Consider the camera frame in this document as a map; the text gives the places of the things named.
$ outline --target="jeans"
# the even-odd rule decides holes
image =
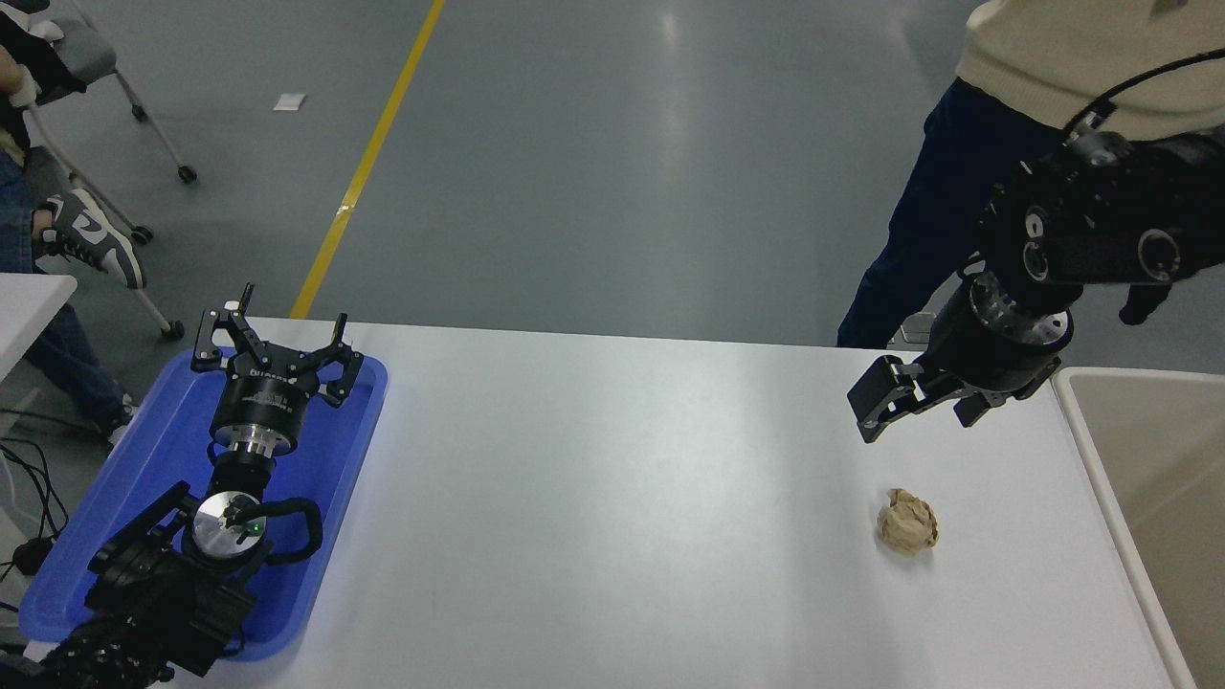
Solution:
[[[970,228],[1017,163],[1060,145],[1060,131],[962,80],[924,123],[922,150],[889,219],[884,250],[864,273],[838,326],[839,347],[881,349],[974,253]]]
[[[0,153],[0,272],[43,273],[34,265],[29,240],[33,212],[34,200],[21,167]],[[123,409],[124,394],[102,370],[71,305],[55,314],[24,359],[67,392],[81,416],[105,422]]]

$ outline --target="crumpled paper ball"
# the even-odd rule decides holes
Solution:
[[[881,539],[907,555],[918,555],[940,541],[931,506],[902,488],[889,490],[889,506],[876,517]]]

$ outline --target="gray floor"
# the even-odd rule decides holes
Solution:
[[[189,332],[246,281],[252,313],[287,315],[430,2],[85,1],[201,175],[179,184],[114,80],[47,110],[157,232],[152,295]],[[311,316],[832,345],[975,4],[452,0]],[[303,110],[271,112],[282,92]],[[70,270],[102,359],[143,394],[184,345]],[[1140,329],[1115,319],[1121,291],[1090,289],[1067,360],[1225,373],[1223,281]],[[0,403],[33,387],[71,416],[28,369]],[[100,451],[18,430],[75,501]]]

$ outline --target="gray sneaker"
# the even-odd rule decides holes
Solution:
[[[43,242],[50,255],[72,256],[123,282],[129,289],[146,286],[145,270],[136,249],[107,219],[107,213],[85,189],[74,189],[49,197],[38,206],[54,216],[50,228],[43,230]]]

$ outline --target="white table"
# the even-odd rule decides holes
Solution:
[[[1169,685],[1050,389],[865,445],[844,395],[872,352],[349,337],[391,384],[307,626],[178,687]],[[893,487],[933,552],[873,536]]]
[[[76,291],[67,275],[0,273],[0,380]]]

